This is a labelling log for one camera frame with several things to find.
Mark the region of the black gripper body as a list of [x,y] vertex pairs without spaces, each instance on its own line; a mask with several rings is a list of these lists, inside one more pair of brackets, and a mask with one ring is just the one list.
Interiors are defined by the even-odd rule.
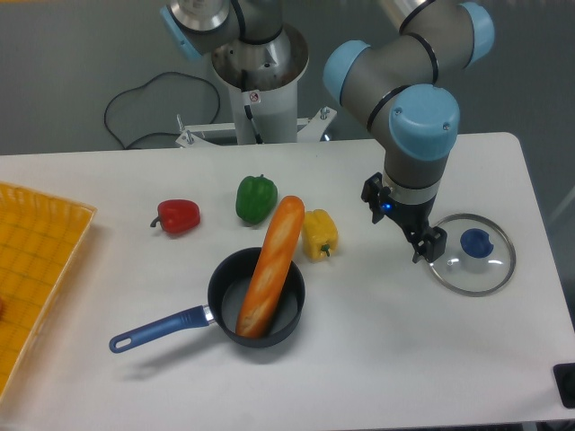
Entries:
[[429,214],[435,199],[432,198],[417,205],[404,204],[392,198],[392,191],[384,187],[379,197],[381,216],[393,220],[406,237],[421,237],[429,228]]

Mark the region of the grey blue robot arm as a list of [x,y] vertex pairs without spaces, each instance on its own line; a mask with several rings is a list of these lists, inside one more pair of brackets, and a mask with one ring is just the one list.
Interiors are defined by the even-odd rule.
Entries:
[[[438,86],[489,53],[494,25],[480,5],[463,1],[385,1],[396,40],[372,48],[360,40],[337,47],[323,84],[385,149],[383,170],[361,197],[372,219],[393,220],[415,260],[436,261],[447,233],[429,223],[447,158],[456,142],[460,110]],[[309,51],[283,18],[278,1],[171,1],[161,17],[181,53],[210,56],[227,85],[239,144],[296,139],[296,84]]]

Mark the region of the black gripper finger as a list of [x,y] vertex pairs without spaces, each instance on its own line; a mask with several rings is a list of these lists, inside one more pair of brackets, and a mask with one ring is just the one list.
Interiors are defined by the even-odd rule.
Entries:
[[414,249],[413,263],[418,263],[422,259],[434,263],[445,253],[447,232],[438,226],[426,226],[420,233],[411,235],[411,245]]
[[373,224],[379,223],[390,211],[389,194],[390,189],[384,185],[381,173],[375,173],[364,182],[361,199],[369,206]]

